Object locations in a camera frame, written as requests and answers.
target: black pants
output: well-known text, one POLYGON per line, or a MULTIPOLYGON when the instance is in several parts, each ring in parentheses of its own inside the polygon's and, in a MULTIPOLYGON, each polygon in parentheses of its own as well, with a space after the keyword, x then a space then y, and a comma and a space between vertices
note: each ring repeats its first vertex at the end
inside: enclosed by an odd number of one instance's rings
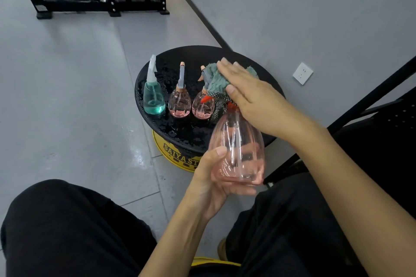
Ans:
MULTIPOLYGON (((62 180, 23 191, 1 227, 8 277, 136 277, 156 245, 150 228, 110 199, 62 180)), ((227 237, 228 260, 198 276, 357 276, 351 251, 309 174, 260 193, 227 237)))

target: person's right hand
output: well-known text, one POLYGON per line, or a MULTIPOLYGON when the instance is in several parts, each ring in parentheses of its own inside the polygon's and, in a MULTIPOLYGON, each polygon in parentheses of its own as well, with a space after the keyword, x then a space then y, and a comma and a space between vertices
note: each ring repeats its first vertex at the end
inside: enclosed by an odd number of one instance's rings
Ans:
POLYGON ((226 58, 217 62, 218 70, 231 83, 228 95, 237 103, 242 115, 263 133, 288 142, 299 138, 307 126, 316 124, 295 109, 269 83, 254 78, 237 62, 226 58))

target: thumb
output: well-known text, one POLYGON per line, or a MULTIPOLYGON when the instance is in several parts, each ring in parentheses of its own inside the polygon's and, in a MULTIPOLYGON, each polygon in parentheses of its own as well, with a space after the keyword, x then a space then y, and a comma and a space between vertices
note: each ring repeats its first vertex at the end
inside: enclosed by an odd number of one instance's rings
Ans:
POLYGON ((201 158, 198 167, 195 170, 195 176, 198 178, 211 180, 211 171, 216 163, 223 159, 227 154, 226 146, 219 146, 207 151, 201 158))
POLYGON ((247 99, 241 94, 241 92, 235 86, 227 85, 226 91, 230 98, 235 103, 237 103, 237 105, 240 108, 244 107, 248 103, 247 99))

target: person's left hand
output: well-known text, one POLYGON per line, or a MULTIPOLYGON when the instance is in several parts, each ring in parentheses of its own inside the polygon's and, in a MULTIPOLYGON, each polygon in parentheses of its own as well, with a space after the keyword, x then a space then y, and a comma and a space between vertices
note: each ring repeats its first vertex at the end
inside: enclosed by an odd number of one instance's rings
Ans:
POLYGON ((230 193, 238 195, 256 195, 257 193, 256 189, 251 186, 220 182, 214 179, 212 169, 226 154, 225 146, 207 151, 202 156, 185 194, 189 203, 198 208, 207 221, 221 209, 230 193))

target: round black table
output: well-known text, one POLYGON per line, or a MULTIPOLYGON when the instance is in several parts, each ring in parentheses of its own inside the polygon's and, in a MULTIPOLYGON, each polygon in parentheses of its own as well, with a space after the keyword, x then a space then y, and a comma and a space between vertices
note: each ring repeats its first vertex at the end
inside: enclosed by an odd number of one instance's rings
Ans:
MULTIPOLYGON (((146 83, 147 69, 149 62, 145 64, 137 76, 134 93, 138 110, 140 111, 144 120, 153 129, 153 131, 160 136, 167 143, 161 145, 155 137, 156 144, 162 153, 168 152, 175 160, 177 159, 187 161, 194 156, 201 156, 208 149, 211 133, 215 127, 215 123, 210 120, 202 121, 194 117, 192 112, 185 118, 177 119, 169 114, 168 100, 169 95, 175 89, 179 79, 180 62, 185 62, 185 85, 191 99, 202 90, 203 81, 198 82, 201 76, 201 65, 208 65, 216 63, 226 57, 230 62, 239 62, 243 67, 252 66, 261 80, 270 83, 277 91, 283 95, 278 82, 256 62, 251 59, 225 49, 213 46, 191 45, 178 47, 156 56, 156 78, 159 81, 163 94, 165 96, 166 111, 164 114, 155 116, 144 112, 143 109, 143 88, 146 83), (175 152, 179 150, 184 158, 180 158, 175 152)), ((270 144, 275 137, 263 134, 265 146, 270 144)))

